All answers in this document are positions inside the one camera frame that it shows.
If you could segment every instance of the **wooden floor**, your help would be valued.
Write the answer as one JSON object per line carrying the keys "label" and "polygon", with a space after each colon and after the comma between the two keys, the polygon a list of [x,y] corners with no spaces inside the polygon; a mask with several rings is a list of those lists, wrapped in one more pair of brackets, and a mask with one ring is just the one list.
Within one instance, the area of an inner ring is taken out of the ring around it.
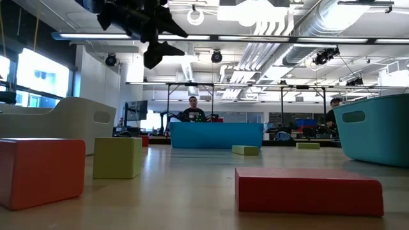
{"label": "wooden floor", "polygon": [[[348,160],[342,149],[263,148],[260,157],[224,150],[145,150],[134,180],[92,180],[87,158],[86,188],[76,199],[23,211],[0,208],[0,229],[409,229],[409,170]],[[384,218],[276,213],[238,213],[235,167],[341,168],[379,180]]]}

